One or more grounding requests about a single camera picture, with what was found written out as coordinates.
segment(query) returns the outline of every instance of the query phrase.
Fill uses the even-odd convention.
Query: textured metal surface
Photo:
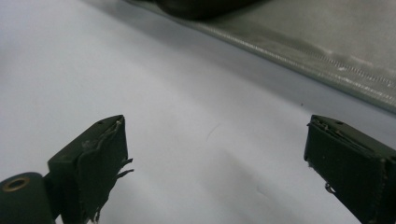
[[[392,1],[276,0],[210,21],[173,19],[395,113],[395,9]]]

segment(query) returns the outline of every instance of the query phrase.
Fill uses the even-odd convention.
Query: clamp jaw
[[[12,176],[0,183],[0,223],[97,222],[128,159],[123,115],[102,119],[49,161],[49,173]]]
[[[363,224],[396,221],[396,151],[335,119],[314,115],[304,159]]]

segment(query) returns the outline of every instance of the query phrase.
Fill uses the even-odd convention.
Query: metal grommet
[[[22,189],[29,183],[29,181],[30,181],[29,177],[26,176],[12,179],[3,186],[3,191],[12,192],[18,189]]]

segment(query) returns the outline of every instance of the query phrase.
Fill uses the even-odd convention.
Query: white surface
[[[144,9],[1,1],[0,179],[117,114],[135,173],[101,223],[359,223],[303,160],[305,124],[396,147],[393,115]]]

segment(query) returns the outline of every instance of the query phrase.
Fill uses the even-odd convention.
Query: black jaw
[[[312,116],[304,159],[363,224],[396,221],[396,151],[347,124]]]
[[[49,160],[44,178],[26,173],[0,183],[0,223],[53,223],[59,215],[64,223],[97,221],[117,179],[130,172],[120,169],[131,161],[124,116],[100,120]],[[5,190],[18,179],[26,184]]]

